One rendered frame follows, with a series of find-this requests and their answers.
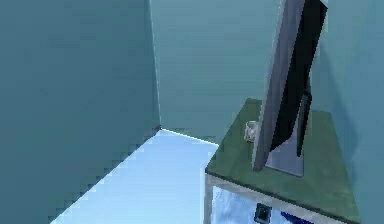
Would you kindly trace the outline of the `grey flat television set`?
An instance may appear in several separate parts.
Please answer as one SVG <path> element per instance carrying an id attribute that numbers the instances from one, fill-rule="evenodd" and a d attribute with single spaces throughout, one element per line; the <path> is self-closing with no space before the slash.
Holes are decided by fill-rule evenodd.
<path id="1" fill-rule="evenodd" d="M 252 169 L 302 177 L 312 103 L 310 70 L 327 13 L 322 0 L 282 0 L 256 128 Z"/>

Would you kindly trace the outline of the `green topped white cabinet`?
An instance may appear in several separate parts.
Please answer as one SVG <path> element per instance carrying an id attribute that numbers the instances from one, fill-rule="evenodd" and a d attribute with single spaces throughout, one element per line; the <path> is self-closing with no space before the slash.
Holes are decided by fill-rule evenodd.
<path id="1" fill-rule="evenodd" d="M 245 124 L 259 117 L 261 102 L 248 98 L 205 169 L 204 224 L 210 224 L 215 186 L 306 219 L 313 224 L 360 224 L 331 114 L 311 111 L 303 152 L 304 175 L 271 168 L 254 172 Z"/>

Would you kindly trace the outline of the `small pale glass cup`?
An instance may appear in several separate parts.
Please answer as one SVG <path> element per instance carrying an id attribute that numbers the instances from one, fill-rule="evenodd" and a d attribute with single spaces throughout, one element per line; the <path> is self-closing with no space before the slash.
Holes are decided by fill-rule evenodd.
<path id="1" fill-rule="evenodd" d="M 244 139 L 248 142 L 253 142 L 255 140 L 256 131 L 257 131 L 258 122 L 257 121 L 248 121 L 245 125 Z"/>

